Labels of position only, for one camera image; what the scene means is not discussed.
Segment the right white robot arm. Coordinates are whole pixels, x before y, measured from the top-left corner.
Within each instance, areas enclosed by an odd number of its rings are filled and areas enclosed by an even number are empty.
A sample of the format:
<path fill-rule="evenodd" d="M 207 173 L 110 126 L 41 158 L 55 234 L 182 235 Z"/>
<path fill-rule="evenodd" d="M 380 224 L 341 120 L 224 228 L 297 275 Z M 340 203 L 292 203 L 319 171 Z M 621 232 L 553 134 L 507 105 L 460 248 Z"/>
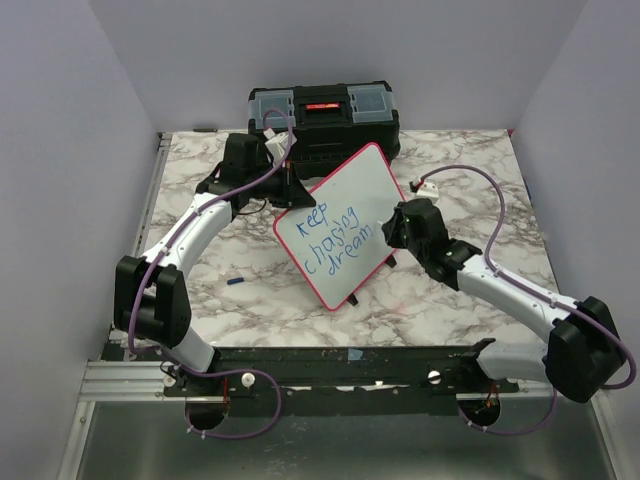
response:
<path fill-rule="evenodd" d="M 450 237 L 428 199 L 398 203 L 381 226 L 385 243 L 408 251 L 434 281 L 479 298 L 526 326 L 532 344 L 492 340 L 460 367 L 460 379 L 480 392 L 495 380 L 544 382 L 585 403 L 607 386 L 625 360 L 606 304 L 556 295 L 492 264 L 478 247 Z"/>

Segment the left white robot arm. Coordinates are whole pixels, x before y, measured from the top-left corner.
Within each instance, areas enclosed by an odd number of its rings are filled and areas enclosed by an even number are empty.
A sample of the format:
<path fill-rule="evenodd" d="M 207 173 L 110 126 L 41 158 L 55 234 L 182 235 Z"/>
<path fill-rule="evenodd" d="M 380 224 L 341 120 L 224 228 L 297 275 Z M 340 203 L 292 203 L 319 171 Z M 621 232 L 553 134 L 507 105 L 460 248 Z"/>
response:
<path fill-rule="evenodd" d="M 307 208 L 316 202 L 288 159 L 296 138 L 268 130 L 262 136 L 233 133 L 222 160 L 196 186 L 188 209 L 169 232 L 139 257 L 125 256 L 115 270 L 114 326 L 133 343 L 146 340 L 189 369 L 187 382 L 201 395 L 222 380 L 216 352 L 191 326 L 187 277 L 212 240 L 252 199 L 276 208 Z"/>

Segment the pink framed whiteboard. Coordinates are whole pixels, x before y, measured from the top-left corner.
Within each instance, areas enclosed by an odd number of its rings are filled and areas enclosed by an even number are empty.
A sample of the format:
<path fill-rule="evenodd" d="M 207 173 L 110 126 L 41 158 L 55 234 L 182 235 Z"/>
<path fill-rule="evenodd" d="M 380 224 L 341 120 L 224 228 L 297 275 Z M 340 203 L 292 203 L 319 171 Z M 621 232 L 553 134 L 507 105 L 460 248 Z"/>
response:
<path fill-rule="evenodd" d="M 335 311 L 393 255 L 382 225 L 404 195 L 375 143 L 324 178 L 311 195 L 314 207 L 285 211 L 273 231 L 324 307 Z"/>

